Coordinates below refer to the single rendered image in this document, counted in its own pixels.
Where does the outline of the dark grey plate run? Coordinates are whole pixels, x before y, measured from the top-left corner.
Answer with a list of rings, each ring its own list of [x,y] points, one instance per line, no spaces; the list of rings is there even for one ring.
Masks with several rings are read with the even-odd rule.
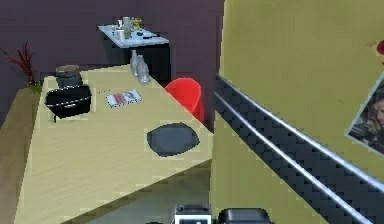
[[[147,133],[149,147],[160,157],[175,156],[200,143],[197,133],[185,123],[159,126]]]

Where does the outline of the beige wooden table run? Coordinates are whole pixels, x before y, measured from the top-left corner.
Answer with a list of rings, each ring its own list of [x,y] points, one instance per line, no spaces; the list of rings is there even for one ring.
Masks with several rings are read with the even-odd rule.
[[[91,110],[53,121],[37,109],[14,224],[83,224],[114,205],[211,158],[212,133],[156,81],[139,84],[127,65],[88,70]],[[110,107],[106,96],[137,90],[142,100]],[[183,122],[200,143],[186,153],[160,157],[147,133]]]

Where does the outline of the white and red book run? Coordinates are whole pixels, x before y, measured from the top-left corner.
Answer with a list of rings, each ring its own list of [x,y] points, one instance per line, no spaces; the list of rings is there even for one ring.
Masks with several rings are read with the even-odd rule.
[[[107,95],[106,100],[110,107],[118,107],[126,104],[140,102],[142,97],[137,90],[129,90],[121,93]]]

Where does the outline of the red chair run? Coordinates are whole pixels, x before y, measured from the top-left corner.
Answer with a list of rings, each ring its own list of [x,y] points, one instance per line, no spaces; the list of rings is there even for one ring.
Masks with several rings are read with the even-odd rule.
[[[192,78],[182,77],[171,81],[165,90],[170,93],[183,107],[196,119],[203,122],[205,119],[200,84]]]

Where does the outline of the black pan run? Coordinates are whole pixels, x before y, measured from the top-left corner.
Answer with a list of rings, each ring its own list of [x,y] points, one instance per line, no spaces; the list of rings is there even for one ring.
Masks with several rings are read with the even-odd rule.
[[[80,114],[91,110],[92,92],[87,84],[67,86],[48,91],[45,105],[53,113],[53,121]]]

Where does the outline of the dark jar with brown lid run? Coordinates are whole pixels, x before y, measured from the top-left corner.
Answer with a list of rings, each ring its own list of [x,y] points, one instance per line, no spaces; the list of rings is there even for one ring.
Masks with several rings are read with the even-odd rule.
[[[82,85],[82,76],[78,65],[63,65],[56,68],[56,81],[60,88]]]

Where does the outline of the grey vase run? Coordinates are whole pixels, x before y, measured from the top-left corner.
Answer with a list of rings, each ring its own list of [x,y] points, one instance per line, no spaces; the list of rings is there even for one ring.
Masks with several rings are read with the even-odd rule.
[[[130,17],[123,17],[123,30],[125,39],[131,38],[131,20]]]

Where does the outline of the red leafed house plant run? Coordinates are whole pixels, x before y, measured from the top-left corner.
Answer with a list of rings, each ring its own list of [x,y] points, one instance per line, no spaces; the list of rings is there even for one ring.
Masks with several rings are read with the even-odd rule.
[[[21,71],[27,76],[27,86],[31,92],[35,94],[40,93],[42,91],[42,81],[38,71],[32,65],[32,53],[29,48],[29,43],[25,42],[22,49],[17,51],[17,57],[11,56],[2,48],[0,48],[0,51],[9,62],[18,65]]]

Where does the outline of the framed portrait picture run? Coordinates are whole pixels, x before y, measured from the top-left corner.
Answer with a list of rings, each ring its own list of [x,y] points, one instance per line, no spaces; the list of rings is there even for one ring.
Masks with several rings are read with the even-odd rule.
[[[370,90],[345,135],[384,156],[384,71]]]

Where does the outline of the red round wall object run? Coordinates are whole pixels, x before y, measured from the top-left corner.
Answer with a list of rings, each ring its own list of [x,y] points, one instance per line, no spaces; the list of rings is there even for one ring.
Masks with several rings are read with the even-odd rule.
[[[378,57],[384,57],[384,40],[374,40],[368,44],[368,48]]]

